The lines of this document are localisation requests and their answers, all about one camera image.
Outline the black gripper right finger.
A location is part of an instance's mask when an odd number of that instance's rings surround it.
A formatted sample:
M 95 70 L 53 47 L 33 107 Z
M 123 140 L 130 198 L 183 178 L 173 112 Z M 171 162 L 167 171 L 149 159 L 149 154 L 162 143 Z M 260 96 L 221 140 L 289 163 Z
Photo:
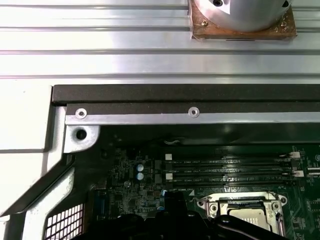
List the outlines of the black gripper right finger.
M 189 211 L 182 192 L 175 193 L 176 230 L 187 240 L 284 240 L 235 216 L 221 215 L 205 221 L 195 211 Z

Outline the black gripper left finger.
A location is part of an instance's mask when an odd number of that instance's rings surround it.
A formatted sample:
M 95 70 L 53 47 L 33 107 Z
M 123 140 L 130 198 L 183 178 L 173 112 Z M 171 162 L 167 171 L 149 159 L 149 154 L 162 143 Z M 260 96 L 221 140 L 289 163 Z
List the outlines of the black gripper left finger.
M 154 217 L 122 214 L 91 223 L 92 240 L 174 240 L 176 238 L 176 193 L 164 194 L 164 210 Z

